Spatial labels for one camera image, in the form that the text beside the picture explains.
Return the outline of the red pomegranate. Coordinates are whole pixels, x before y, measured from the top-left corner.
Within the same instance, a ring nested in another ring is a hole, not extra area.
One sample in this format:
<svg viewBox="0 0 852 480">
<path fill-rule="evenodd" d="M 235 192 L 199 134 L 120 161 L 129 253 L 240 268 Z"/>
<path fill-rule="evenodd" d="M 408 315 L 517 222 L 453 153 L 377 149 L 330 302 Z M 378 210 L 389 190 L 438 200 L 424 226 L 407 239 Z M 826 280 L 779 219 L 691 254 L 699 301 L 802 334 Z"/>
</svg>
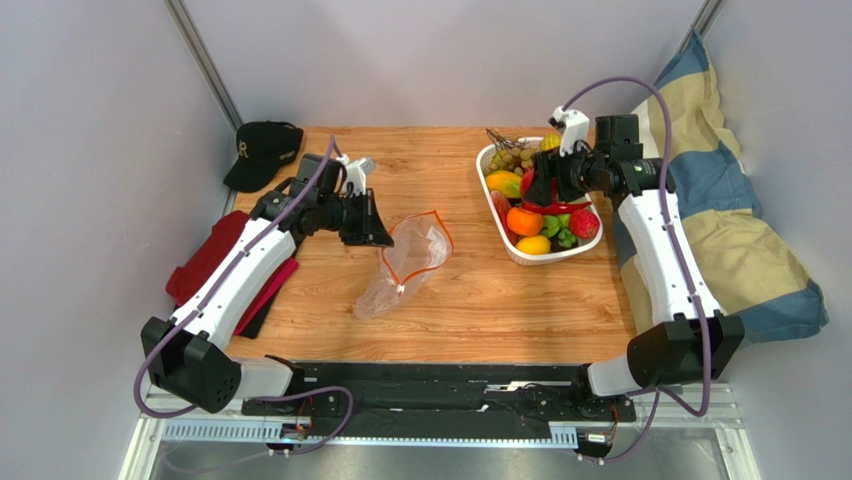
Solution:
<svg viewBox="0 0 852 480">
<path fill-rule="evenodd" d="M 522 179 L 521 179 L 520 187 L 519 187 L 520 195 L 521 195 L 522 198 L 524 198 L 526 196 L 526 192 L 528 191 L 530 185 L 532 184 L 534 177 L 535 177 L 535 171 L 532 168 L 526 170 L 524 172 L 524 174 L 522 175 Z"/>
</svg>

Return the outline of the clear orange zip top bag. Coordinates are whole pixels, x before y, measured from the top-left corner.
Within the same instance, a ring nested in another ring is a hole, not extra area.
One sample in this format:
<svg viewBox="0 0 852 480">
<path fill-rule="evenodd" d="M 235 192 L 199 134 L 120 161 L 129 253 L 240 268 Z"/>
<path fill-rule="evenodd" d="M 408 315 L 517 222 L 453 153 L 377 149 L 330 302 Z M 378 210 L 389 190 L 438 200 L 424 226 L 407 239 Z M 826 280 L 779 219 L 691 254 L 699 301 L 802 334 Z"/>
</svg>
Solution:
<svg viewBox="0 0 852 480">
<path fill-rule="evenodd" d="M 354 304 L 359 319 L 372 319 L 403 306 L 454 254 L 454 240 L 435 210 L 400 220 L 390 234 L 394 245 L 379 250 L 379 268 Z"/>
</svg>

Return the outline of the yellow banana bunch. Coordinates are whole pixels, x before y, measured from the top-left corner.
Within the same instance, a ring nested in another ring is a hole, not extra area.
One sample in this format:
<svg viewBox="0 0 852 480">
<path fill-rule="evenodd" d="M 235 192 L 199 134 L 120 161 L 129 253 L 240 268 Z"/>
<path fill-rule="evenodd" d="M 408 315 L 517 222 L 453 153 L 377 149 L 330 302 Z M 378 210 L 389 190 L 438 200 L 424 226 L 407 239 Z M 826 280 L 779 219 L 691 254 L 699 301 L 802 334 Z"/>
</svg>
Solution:
<svg viewBox="0 0 852 480">
<path fill-rule="evenodd" d="M 538 146 L 541 152 L 559 152 L 561 148 L 561 135 L 558 133 L 550 133 L 545 135 Z"/>
</svg>

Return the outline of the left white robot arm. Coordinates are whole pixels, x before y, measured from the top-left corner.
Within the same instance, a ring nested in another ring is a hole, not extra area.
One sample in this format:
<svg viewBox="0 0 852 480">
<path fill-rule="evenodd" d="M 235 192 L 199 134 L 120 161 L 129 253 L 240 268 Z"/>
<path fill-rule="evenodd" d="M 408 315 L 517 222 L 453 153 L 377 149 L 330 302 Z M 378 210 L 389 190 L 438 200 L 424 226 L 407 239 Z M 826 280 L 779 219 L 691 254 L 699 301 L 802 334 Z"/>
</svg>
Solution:
<svg viewBox="0 0 852 480">
<path fill-rule="evenodd" d="M 302 242 L 326 230 L 347 246 L 390 247 L 393 240 L 367 185 L 370 157 L 306 154 L 296 175 L 266 192 L 211 277 L 168 320 L 141 330 L 145 361 L 134 385 L 151 384 L 194 409 L 217 413 L 233 400 L 281 398 L 294 375 L 277 360 L 225 352 L 241 318 Z"/>
</svg>

